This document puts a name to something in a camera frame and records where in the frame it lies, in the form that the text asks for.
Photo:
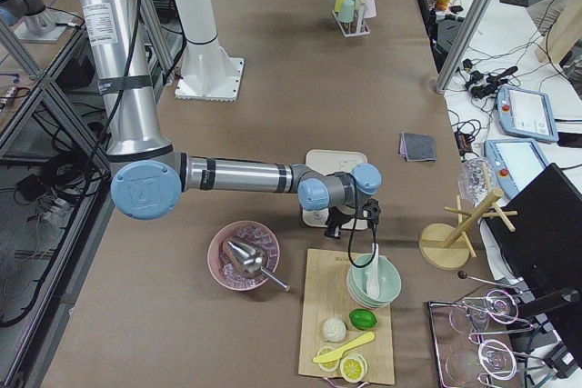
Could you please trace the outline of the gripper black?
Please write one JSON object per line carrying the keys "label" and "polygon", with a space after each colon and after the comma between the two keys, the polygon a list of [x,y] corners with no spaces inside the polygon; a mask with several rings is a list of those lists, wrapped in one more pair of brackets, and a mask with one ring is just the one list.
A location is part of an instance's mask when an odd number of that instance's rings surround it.
{"label": "gripper black", "polygon": [[330,239],[340,239],[342,234],[342,226],[349,223],[355,217],[356,211],[354,209],[348,208],[346,211],[344,211],[343,206],[329,207],[324,236]]}

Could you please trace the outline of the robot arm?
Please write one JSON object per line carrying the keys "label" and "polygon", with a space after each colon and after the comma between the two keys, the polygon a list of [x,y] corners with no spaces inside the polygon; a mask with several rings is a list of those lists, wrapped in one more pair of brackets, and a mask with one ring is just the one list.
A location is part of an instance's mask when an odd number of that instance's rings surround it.
{"label": "robot arm", "polygon": [[261,154],[230,158],[216,109],[195,114],[158,105],[139,29],[141,1],[80,0],[112,135],[110,193],[120,212],[156,219],[190,189],[290,193],[304,210],[327,211],[327,237],[337,238],[346,223],[377,228],[381,175],[373,165],[322,174],[304,164],[267,164]]}

